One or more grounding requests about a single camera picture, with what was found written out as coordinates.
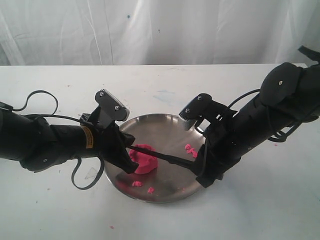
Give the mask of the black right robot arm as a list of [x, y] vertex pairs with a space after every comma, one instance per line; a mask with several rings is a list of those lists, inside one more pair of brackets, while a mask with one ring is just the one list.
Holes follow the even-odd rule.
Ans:
[[299, 52], [314, 65], [278, 65], [239, 111], [214, 102], [208, 94], [194, 98], [195, 115], [210, 122], [192, 168], [200, 185], [209, 187], [221, 180], [243, 155], [264, 141], [282, 143], [301, 124], [319, 118], [320, 54], [305, 46]]

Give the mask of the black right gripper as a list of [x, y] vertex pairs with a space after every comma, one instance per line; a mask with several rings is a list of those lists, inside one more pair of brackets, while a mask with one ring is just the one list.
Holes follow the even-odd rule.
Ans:
[[205, 143], [198, 152], [198, 157], [202, 157], [200, 172], [195, 180], [204, 188], [211, 186], [215, 180], [222, 180], [224, 173], [239, 163], [240, 158], [225, 157], [214, 149], [213, 141], [218, 137], [214, 131], [214, 126], [210, 124], [204, 131]]

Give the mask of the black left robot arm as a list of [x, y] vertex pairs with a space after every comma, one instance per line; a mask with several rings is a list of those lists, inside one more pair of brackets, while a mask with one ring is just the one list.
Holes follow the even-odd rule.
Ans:
[[99, 158], [133, 173], [138, 164], [127, 147], [135, 138], [120, 131], [117, 114], [99, 105], [91, 114], [83, 114], [79, 125], [49, 124], [44, 115], [16, 114], [11, 105], [1, 103], [0, 157], [18, 161], [34, 173], [77, 158]]

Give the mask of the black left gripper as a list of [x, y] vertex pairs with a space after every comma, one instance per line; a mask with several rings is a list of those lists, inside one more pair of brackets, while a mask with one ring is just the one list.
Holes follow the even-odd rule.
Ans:
[[132, 161], [127, 147], [130, 147], [135, 141], [131, 134], [120, 130], [115, 123], [110, 124], [102, 132], [102, 156], [112, 165], [118, 165], [127, 174], [136, 171], [139, 164]]

